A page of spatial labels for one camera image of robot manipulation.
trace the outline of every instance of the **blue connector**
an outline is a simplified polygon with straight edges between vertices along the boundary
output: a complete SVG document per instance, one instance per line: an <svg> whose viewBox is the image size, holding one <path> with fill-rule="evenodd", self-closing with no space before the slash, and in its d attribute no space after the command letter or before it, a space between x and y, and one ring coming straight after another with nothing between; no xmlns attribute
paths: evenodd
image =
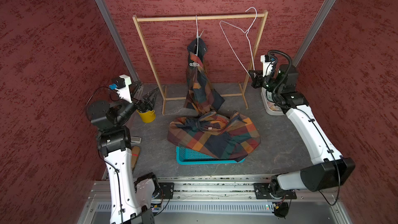
<svg viewBox="0 0 398 224"><path fill-rule="evenodd" d="M112 89L112 90L114 90L114 89L117 89L117 86L116 86L115 83L113 83L112 85L109 85L109 88Z"/></svg>

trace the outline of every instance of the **vent grille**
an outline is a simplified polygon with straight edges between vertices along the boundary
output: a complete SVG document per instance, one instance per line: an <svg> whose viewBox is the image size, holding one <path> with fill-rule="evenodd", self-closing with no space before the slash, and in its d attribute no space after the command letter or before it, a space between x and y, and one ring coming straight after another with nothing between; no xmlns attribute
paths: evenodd
<svg viewBox="0 0 398 224"><path fill-rule="evenodd" d="M98 202L96 211L110 212L111 208L111 202ZM273 206L272 202L169 202L163 212L272 214Z"/></svg>
<svg viewBox="0 0 398 224"><path fill-rule="evenodd" d="M111 202L98 202L97 204L97 212L110 212L112 209Z"/></svg>

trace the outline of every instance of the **white wire hanger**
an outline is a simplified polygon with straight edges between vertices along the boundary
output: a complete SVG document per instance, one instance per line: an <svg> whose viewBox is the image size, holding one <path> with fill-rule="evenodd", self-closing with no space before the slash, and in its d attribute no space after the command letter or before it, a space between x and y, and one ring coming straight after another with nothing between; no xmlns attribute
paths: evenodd
<svg viewBox="0 0 398 224"><path fill-rule="evenodd" d="M200 36L199 36L199 30L198 30L198 16L196 15L196 56L198 56L198 50L199 50L199 37L202 36L203 31L204 31L204 30L202 30L202 33L200 33ZM198 67L198 66L200 66L199 63L197 63L197 62L190 63L189 65L190 65L191 67Z"/></svg>
<svg viewBox="0 0 398 224"><path fill-rule="evenodd" d="M244 34L246 34L246 38L247 38L247 40L248 40L248 42L249 42L249 47L250 47L251 62L253 62L253 70L255 70L255 68L254 68L254 59L253 59L253 51L251 50L251 44L250 44L250 40L249 40L248 34L249 34L249 31L250 31L250 28L251 28L251 27L253 26L253 24L254 24L254 21L256 21L256 18L257 18L257 10L256 10L256 8L254 8L254 7L250 7L250 8L247 9L245 12L247 12L247 11L250 10L250 9L254 9L254 10L255 10L255 12L256 12L256 17L254 18L254 20L253 20L253 22L251 23L250 27L249 27L246 31L243 31L241 28L239 28L239 27L237 27L237 26L235 26L235 25L233 25L233 24L230 24L229 22L225 22L225 21L223 21L223 20L220 21L220 27L221 27L222 32L224 33L224 36L225 36L226 41L228 42L228 44L229 44L229 46L231 47L231 49L232 49L233 53L235 54L236 58L238 59L238 61L239 61L240 64L242 65L243 69L245 69L246 73L248 73L249 76L250 76L249 72L247 71L247 69L245 68L245 66L243 66L243 64L242 64L242 62L240 61L239 57L236 55L235 50L232 48L231 43L229 42L228 38L226 37L226 34L225 34L224 30L222 29L221 23L222 23L222 22L225 22L226 24L229 24L230 26L235 27L235 28L241 30Z"/></svg>

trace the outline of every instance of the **plaid shirt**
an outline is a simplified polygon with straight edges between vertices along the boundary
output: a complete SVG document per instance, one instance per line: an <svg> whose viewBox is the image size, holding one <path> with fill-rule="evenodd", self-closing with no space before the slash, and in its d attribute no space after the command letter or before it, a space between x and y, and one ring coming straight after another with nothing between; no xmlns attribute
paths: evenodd
<svg viewBox="0 0 398 224"><path fill-rule="evenodd" d="M216 111L200 118L176 118L170 124L167 140L217 159L237 162L261 143L250 118L235 112L228 119Z"/></svg>
<svg viewBox="0 0 398 224"><path fill-rule="evenodd" d="M207 52L205 42L199 38L198 55L195 55L197 39L188 45L188 67L186 71L188 94L184 107L195 109L198 114L218 110L224 103L207 78L204 66L204 55Z"/></svg>

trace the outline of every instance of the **gray floor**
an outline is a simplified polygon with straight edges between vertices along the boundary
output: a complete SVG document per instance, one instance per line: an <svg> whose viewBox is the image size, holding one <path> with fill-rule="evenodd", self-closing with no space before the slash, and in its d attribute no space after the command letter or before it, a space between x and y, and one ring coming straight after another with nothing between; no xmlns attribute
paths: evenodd
<svg viewBox="0 0 398 224"><path fill-rule="evenodd" d="M214 83L220 94L238 93L237 83ZM145 84L144 93L155 88L156 84ZM184 84L167 85L168 97L186 96ZM155 107L156 119L143 123L135 114L131 121L131 135L142 138L139 145L141 154L133 176L138 177L154 172L157 177L190 177L209 175L255 175L293 172L311 166L308 151L291 121L286 116L271 116L264 109L260 89L248 85L246 99L225 97L225 102L218 111L224 116L231 116L234 111L251 118L261 135L259 147L246 157L242 163L212 165L180 165L176 161L176 147L167 141L170 122L176 117L196 117L196 111L183 108L184 100L168 101L165 115L162 115L162 96L158 95Z"/></svg>

